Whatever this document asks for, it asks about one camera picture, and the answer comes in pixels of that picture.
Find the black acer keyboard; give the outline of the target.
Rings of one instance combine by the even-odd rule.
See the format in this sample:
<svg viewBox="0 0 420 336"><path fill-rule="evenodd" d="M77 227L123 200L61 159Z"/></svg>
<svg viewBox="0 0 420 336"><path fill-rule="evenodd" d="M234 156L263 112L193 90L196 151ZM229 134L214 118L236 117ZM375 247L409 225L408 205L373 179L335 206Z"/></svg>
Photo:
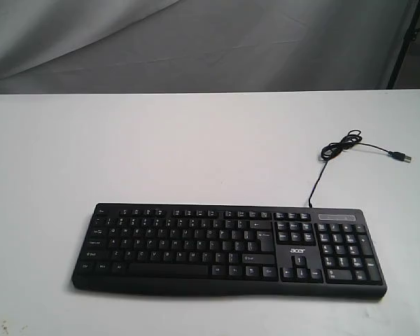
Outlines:
<svg viewBox="0 0 420 336"><path fill-rule="evenodd" d="M361 210L280 206L99 203L71 280L168 296L387 291Z"/></svg>

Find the grey backdrop cloth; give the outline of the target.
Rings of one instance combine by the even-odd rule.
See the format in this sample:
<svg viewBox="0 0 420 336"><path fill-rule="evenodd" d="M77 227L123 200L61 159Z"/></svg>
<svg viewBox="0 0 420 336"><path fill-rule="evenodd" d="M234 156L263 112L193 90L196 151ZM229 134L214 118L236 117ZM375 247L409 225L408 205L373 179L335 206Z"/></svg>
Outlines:
<svg viewBox="0 0 420 336"><path fill-rule="evenodd" d="M385 89L408 3L0 1L0 94Z"/></svg>

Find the black tripod stand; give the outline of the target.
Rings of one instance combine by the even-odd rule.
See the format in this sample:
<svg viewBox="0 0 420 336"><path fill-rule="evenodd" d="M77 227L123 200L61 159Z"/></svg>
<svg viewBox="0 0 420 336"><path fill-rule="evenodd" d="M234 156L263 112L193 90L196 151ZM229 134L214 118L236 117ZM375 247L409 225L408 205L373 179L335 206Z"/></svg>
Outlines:
<svg viewBox="0 0 420 336"><path fill-rule="evenodd" d="M407 15L402 24L401 38L398 40L399 49L398 54L394 57L392 72L389 74L386 85L387 90L392 90L399 77L403 62L405 61L407 51L412 42L416 41L420 32L418 28L418 21L420 17L420 1L409 1Z"/></svg>

